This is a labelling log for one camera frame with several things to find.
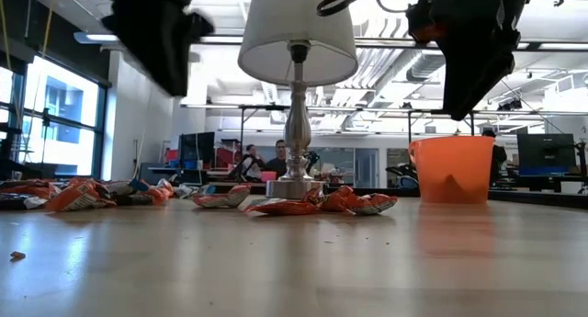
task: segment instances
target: white ceiling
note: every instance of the white ceiling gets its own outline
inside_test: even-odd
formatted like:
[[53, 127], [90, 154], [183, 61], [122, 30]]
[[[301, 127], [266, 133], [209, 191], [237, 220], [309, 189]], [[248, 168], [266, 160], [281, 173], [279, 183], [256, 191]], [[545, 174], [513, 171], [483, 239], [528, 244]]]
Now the white ceiling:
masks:
[[[110, 2], [108, 0], [40, 0], [44, 5], [53, 3], [53, 8], [60, 15], [69, 19], [78, 28], [89, 33], [104, 33], [99, 19], [110, 13]], [[209, 17], [216, 27], [217, 34], [242, 35], [245, 25], [244, 16], [248, 10], [251, 0], [192, 0], [190, 10], [196, 10], [202, 15]], [[555, 0], [532, 0], [526, 6], [519, 22], [518, 29], [521, 31], [524, 40], [566, 40], [566, 41], [587, 41], [588, 40], [588, 0], [565, 0], [562, 6], [555, 7]], [[406, 6], [414, 0], [383, 0], [389, 6]], [[365, 19], [388, 19], [389, 22], [400, 19], [401, 30], [393, 37], [403, 37], [406, 31], [407, 22], [403, 15], [388, 15], [375, 5], [374, 0], [362, 0], [352, 6], [352, 17], [354, 22]], [[368, 31], [355, 27], [357, 36], [379, 37], [379, 35], [367, 35]], [[206, 79], [209, 83], [208, 95], [213, 102], [252, 103], [258, 100], [255, 93], [262, 91], [260, 82], [242, 72], [237, 66], [237, 55], [239, 48], [232, 46], [205, 46], [194, 45], [193, 51], [201, 56], [201, 65], [206, 68]], [[380, 51], [377, 58], [383, 58], [392, 50]], [[392, 53], [390, 64], [393, 64], [401, 51]], [[507, 84], [516, 89], [519, 86], [528, 84], [549, 72], [560, 70], [581, 70], [588, 71], [588, 53], [522, 53], [515, 54], [517, 74], [512, 74], [505, 79]], [[440, 69], [431, 80], [443, 80], [443, 68]], [[528, 78], [527, 72], [533, 72], [533, 77]], [[380, 79], [380, 76], [371, 76], [373, 82]], [[416, 86], [414, 93], [417, 93], [419, 105], [425, 108], [439, 107], [439, 100], [443, 97], [443, 85], [422, 85]], [[325, 88], [325, 99], [334, 96], [336, 88]], [[503, 84], [498, 84], [487, 96], [487, 99], [507, 93], [509, 90]], [[396, 102], [404, 98], [409, 101], [413, 93], [401, 96]], [[526, 91], [524, 97], [529, 100], [540, 102], [543, 90]]]

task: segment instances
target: crumb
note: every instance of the crumb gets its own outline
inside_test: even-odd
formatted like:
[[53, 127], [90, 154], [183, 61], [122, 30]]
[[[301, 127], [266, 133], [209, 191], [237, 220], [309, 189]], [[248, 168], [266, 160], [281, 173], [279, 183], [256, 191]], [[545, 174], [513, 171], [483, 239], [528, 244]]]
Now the crumb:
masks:
[[11, 261], [16, 262], [16, 261], [20, 261], [21, 259], [27, 257], [27, 255], [25, 253], [12, 252], [10, 257], [12, 257]]

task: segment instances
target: computer monitor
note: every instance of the computer monitor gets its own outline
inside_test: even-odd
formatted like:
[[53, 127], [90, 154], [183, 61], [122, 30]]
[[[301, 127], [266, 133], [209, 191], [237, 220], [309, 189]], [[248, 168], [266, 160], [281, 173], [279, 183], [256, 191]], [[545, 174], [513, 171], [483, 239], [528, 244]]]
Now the computer monitor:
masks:
[[518, 134], [519, 175], [565, 175], [575, 172], [572, 134]]
[[182, 162], [201, 160], [209, 164], [214, 157], [214, 132], [180, 135], [178, 146]]

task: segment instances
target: ceiling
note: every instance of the ceiling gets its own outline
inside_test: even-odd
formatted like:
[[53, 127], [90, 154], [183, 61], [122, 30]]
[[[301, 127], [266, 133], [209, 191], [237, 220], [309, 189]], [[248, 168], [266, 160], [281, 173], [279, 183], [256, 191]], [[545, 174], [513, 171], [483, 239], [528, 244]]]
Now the ceiling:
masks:
[[[88, 33], [107, 33], [99, 19], [110, 13], [108, 0], [39, 0], [53, 6], [62, 17]], [[524, 40], [588, 41], [588, 0], [565, 0], [555, 7], [555, 0], [532, 0], [526, 6], [518, 25]], [[189, 10], [209, 17], [217, 34], [243, 35], [251, 0], [192, 0]], [[406, 7], [415, 0], [382, 0], [387, 6]], [[403, 15], [379, 10], [375, 0], [361, 0], [351, 7], [354, 33], [357, 37], [404, 38], [407, 21]], [[286, 87], [262, 84], [245, 74], [237, 65], [236, 46], [193, 45], [200, 54], [200, 64], [206, 68], [208, 97], [213, 103], [260, 104], [276, 102], [289, 104]], [[334, 86], [312, 89], [310, 103], [320, 106], [397, 108], [411, 102], [414, 108], [440, 108], [443, 99], [445, 62], [435, 52], [414, 50], [358, 50], [360, 68], [349, 80]], [[498, 104], [514, 96], [515, 90], [532, 108], [547, 110], [546, 89], [560, 80], [572, 80], [573, 88], [583, 88], [588, 73], [588, 53], [529, 53], [515, 54], [514, 74], [498, 84], [477, 106], [495, 110]], [[407, 79], [407, 72], [425, 77], [424, 84]], [[217, 112], [209, 111], [210, 116]], [[223, 115], [232, 116], [230, 112]], [[259, 113], [257, 116], [270, 114]], [[279, 123], [285, 116], [275, 115]], [[356, 115], [325, 115], [313, 122], [313, 128], [343, 129], [354, 126]], [[378, 116], [372, 123], [385, 121]]]

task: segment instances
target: silver lamp base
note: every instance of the silver lamp base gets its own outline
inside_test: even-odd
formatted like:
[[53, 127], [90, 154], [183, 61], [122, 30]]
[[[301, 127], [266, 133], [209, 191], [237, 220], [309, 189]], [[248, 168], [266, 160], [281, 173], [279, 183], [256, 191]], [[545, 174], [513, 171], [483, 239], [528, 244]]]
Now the silver lamp base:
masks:
[[266, 184], [266, 197], [300, 200], [313, 188], [321, 188], [324, 182], [314, 180], [270, 180]]

